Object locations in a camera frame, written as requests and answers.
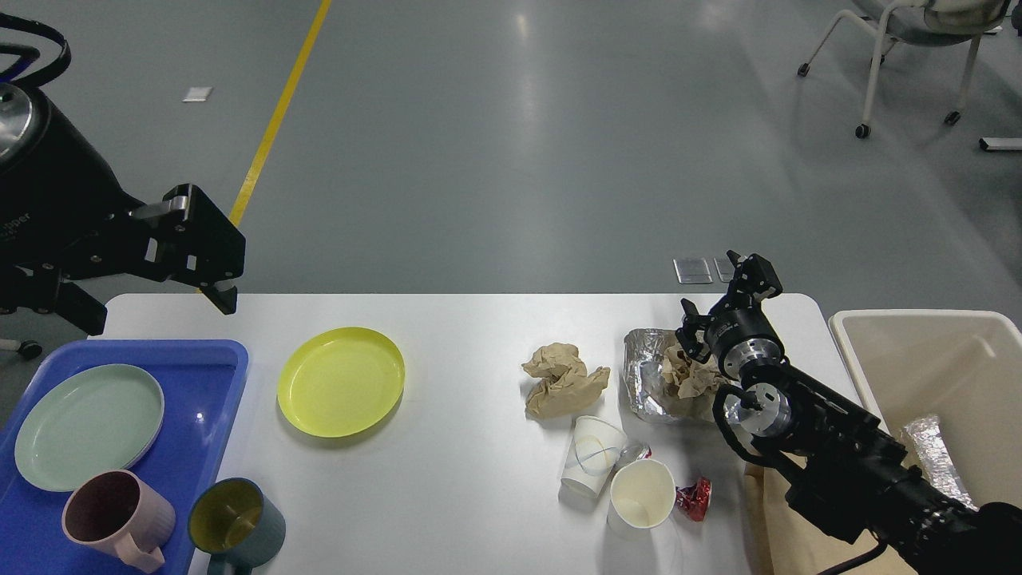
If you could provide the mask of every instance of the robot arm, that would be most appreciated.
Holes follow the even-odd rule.
[[[0,83],[0,315],[18,307],[57,314],[89,335],[101,334],[105,307],[72,281],[119,273],[193,285],[233,314],[233,280],[244,271],[241,232],[192,184],[152,204],[128,195],[39,89],[69,61],[63,38],[5,14],[0,28],[61,45],[47,66]],[[32,56],[11,46],[0,44],[0,52]],[[26,67],[19,60],[0,80]]]
[[[686,352],[739,382],[724,386],[713,417],[729,446],[743,460],[778,472],[791,484],[789,507],[824,533],[853,542],[864,530],[877,549],[841,571],[878,556],[887,545],[920,573],[982,569],[1022,572],[1015,548],[1022,540],[1022,511],[988,504],[974,512],[932,487],[917,467],[905,469],[903,445],[878,428],[872,414],[793,368],[760,302],[782,292],[769,260],[728,252],[735,279],[707,316],[682,300],[685,318],[676,335]],[[738,398],[741,427],[752,436],[749,452],[725,416]],[[786,453],[805,458],[799,467]]]

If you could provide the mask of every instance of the trash bin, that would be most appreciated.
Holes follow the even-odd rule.
[[[1022,507],[1022,334],[1011,321],[989,312],[858,310],[838,313],[830,328],[863,405],[895,439],[913,420],[939,416],[973,501]]]

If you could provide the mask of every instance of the gray floor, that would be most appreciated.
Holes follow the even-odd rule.
[[[8,1],[72,42],[47,89],[130,193],[181,181],[230,209],[319,2]],[[1022,323],[1022,39],[888,57],[843,0],[334,0],[241,224],[243,291],[670,293],[671,257],[772,258],[842,309],[990,309]],[[210,102],[183,104],[188,86]],[[113,278],[106,300],[187,287]],[[211,314],[216,314],[211,307]],[[80,337],[22,312],[0,337]],[[38,361],[0,365],[0,420]]]

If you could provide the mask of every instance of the pink mug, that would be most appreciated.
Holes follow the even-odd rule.
[[[115,557],[145,573],[164,565],[159,549],[174,531],[174,508],[137,475],[104,472],[64,505],[60,523],[72,541]]]

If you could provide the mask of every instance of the light green plate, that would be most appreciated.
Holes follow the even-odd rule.
[[[50,390],[21,424],[14,463],[46,491],[74,491],[89,478],[138,462],[164,423],[164,390],[148,372],[110,365]]]

